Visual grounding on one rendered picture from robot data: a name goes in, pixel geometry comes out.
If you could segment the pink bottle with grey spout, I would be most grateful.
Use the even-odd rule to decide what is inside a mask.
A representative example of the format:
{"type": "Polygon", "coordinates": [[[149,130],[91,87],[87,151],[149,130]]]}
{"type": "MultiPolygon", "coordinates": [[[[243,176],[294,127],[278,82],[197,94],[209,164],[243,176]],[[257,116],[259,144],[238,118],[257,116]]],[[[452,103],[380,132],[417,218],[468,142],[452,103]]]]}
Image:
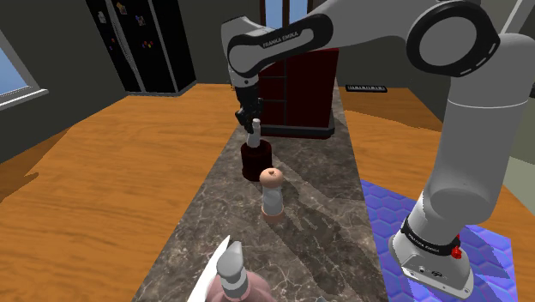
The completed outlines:
{"type": "Polygon", "coordinates": [[[240,241],[228,246],[217,262],[205,302],[276,302],[269,284],[244,267],[240,241]]]}

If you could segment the dark red round cup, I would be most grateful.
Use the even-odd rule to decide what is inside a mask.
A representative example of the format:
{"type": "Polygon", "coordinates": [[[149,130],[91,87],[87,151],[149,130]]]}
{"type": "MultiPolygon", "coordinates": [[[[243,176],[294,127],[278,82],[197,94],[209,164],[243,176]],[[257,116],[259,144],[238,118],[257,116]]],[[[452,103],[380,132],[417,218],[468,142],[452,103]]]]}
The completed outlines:
{"type": "Polygon", "coordinates": [[[258,182],[261,173],[273,167],[272,146],[266,140],[261,139],[256,148],[249,147],[245,142],[240,152],[243,164],[242,174],[249,181],[258,182]]]}

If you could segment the white knife blade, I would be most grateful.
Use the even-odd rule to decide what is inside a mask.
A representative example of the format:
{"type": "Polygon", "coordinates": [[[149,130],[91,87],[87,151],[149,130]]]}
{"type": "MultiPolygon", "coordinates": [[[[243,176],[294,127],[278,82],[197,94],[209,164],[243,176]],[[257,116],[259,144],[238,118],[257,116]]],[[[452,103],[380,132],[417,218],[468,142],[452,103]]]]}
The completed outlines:
{"type": "Polygon", "coordinates": [[[217,275],[217,262],[219,261],[219,258],[223,255],[223,253],[226,251],[230,241],[230,237],[231,236],[228,235],[219,244],[211,258],[208,260],[207,265],[199,276],[193,290],[191,291],[188,297],[187,302],[205,302],[207,297],[207,290],[213,278],[217,275]]]}

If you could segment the white framed window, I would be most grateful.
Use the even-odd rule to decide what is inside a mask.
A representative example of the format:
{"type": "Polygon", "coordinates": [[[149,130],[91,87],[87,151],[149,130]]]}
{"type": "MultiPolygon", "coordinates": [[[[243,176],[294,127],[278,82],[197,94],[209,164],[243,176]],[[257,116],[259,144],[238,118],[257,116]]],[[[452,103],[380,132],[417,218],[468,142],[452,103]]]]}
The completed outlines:
{"type": "Polygon", "coordinates": [[[0,111],[48,94],[0,30],[0,111]]]}

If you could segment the blue hexagon patterned robot stand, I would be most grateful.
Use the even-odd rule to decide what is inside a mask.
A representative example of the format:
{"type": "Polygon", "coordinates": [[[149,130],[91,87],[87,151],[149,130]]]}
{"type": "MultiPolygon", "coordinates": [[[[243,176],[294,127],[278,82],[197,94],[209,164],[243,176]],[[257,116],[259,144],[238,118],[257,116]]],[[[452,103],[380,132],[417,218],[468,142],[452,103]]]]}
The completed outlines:
{"type": "Polygon", "coordinates": [[[511,240],[480,226],[468,225],[460,232],[461,247],[474,272],[468,299],[407,278],[390,255],[388,240],[416,202],[365,180],[361,185],[389,302],[518,302],[511,240]]]}

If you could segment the black wall vent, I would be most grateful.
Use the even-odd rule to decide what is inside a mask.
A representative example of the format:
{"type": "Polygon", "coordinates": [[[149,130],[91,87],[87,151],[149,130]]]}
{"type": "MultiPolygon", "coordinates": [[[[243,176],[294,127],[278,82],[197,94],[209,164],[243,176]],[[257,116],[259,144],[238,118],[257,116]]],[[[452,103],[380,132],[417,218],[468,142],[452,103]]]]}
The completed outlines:
{"type": "Polygon", "coordinates": [[[345,85],[347,92],[357,93],[386,93],[388,89],[385,86],[362,86],[362,85],[345,85]]]}

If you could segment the white slim bottle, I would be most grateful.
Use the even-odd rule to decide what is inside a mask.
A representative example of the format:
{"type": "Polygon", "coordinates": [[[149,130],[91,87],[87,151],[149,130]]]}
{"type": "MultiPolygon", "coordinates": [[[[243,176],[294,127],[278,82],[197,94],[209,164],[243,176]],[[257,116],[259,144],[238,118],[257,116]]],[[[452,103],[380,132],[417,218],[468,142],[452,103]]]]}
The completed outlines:
{"type": "Polygon", "coordinates": [[[252,132],[248,134],[247,146],[249,148],[258,148],[261,140],[261,120],[259,118],[253,118],[251,123],[252,132]]]}

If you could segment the tan topped clear pepper mill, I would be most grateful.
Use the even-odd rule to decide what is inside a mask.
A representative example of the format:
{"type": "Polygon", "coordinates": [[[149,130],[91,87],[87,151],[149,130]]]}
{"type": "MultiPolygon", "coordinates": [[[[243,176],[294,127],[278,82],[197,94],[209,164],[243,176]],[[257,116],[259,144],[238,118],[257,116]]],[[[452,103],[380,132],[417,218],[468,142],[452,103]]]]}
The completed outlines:
{"type": "Polygon", "coordinates": [[[277,168],[267,168],[261,172],[259,180],[262,186],[262,216],[267,223],[279,223],[284,216],[283,173],[277,168]]]}

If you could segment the black refrigerator with magnets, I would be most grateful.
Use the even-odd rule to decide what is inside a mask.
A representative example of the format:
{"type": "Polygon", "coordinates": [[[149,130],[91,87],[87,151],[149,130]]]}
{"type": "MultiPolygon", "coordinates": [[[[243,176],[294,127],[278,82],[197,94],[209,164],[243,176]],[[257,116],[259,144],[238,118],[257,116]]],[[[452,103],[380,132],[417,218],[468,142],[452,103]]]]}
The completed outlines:
{"type": "Polygon", "coordinates": [[[125,91],[178,96],[196,84],[178,0],[85,0],[125,91]]]}

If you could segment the dark red cabinet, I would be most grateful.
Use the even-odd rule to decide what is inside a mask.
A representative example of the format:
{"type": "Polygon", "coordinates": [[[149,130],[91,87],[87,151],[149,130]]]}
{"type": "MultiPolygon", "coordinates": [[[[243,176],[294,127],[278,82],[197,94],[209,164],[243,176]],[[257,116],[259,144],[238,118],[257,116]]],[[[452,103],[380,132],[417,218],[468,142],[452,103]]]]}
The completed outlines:
{"type": "Polygon", "coordinates": [[[339,51],[311,51],[272,64],[259,74],[263,136],[328,139],[339,51]]]}

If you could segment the dark framed window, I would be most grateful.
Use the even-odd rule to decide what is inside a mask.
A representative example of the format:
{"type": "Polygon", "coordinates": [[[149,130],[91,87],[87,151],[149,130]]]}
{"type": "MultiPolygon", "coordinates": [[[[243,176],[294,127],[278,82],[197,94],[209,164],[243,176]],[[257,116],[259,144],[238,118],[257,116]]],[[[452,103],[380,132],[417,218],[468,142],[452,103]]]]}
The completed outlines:
{"type": "Polygon", "coordinates": [[[261,24],[280,28],[304,18],[315,0],[259,0],[261,24]]]}

